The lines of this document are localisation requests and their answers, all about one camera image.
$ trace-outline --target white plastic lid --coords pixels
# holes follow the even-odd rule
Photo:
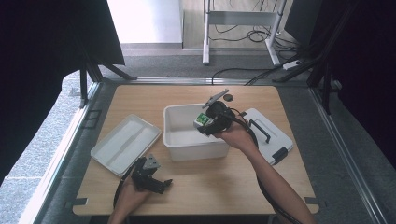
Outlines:
[[[136,115],[129,115],[91,150],[91,156],[122,176],[160,135],[159,128]]]
[[[244,119],[253,119],[263,130],[270,134],[271,139],[267,143],[266,136],[254,125],[251,126],[251,130],[256,134],[260,153],[270,164],[274,165],[276,163],[274,155],[282,147],[289,152],[293,148],[293,141],[257,109],[250,108],[245,112],[247,114],[244,116]]]

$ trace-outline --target black curtain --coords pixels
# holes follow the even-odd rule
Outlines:
[[[109,64],[124,60],[106,0],[1,1],[0,55],[2,182],[56,102],[64,77],[87,55]]]
[[[332,50],[339,98],[396,167],[396,4],[360,1]]]

